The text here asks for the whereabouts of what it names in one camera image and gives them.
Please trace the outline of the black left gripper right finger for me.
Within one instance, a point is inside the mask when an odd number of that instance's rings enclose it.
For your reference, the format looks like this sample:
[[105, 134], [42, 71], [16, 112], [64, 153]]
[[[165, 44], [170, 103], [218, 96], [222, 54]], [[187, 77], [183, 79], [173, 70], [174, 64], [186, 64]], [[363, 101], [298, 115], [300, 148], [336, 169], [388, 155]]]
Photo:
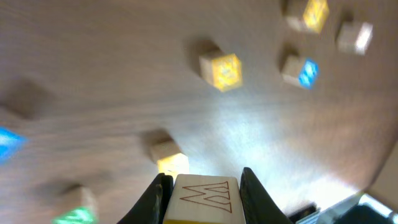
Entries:
[[291, 224], [267, 193], [255, 173], [244, 167], [239, 193], [247, 224]]

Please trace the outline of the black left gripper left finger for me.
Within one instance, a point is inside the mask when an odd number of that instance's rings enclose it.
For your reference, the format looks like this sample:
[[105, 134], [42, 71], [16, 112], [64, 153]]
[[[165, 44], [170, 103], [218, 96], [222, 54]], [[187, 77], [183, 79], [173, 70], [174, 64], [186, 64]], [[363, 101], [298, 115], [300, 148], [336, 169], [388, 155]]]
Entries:
[[158, 174], [118, 224], [162, 224], [174, 189], [174, 178]]

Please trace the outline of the yellow S letter block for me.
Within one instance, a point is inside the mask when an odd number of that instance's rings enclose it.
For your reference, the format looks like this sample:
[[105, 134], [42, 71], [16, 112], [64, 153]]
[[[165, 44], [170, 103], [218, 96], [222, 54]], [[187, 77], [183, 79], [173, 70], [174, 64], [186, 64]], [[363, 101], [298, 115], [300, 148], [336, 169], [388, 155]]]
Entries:
[[159, 173], [171, 175], [174, 179], [179, 174], [190, 173], [188, 156], [172, 139], [151, 146], [150, 154], [158, 167]]

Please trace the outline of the green R letter block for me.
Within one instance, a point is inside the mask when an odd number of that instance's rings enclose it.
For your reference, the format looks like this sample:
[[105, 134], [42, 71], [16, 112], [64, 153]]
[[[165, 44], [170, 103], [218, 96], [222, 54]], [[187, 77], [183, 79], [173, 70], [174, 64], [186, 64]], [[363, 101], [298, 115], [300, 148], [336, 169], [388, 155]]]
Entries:
[[52, 224], [95, 224], [97, 222], [97, 203], [88, 187], [74, 185], [60, 194], [55, 204]]

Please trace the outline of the yellow E letter block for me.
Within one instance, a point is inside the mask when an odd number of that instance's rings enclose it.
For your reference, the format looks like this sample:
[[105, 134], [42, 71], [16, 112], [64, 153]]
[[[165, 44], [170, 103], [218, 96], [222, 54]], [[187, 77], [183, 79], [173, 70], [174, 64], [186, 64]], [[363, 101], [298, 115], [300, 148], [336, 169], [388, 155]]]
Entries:
[[220, 50], [199, 56], [200, 75], [219, 91], [229, 91], [243, 84], [241, 61], [236, 54]]

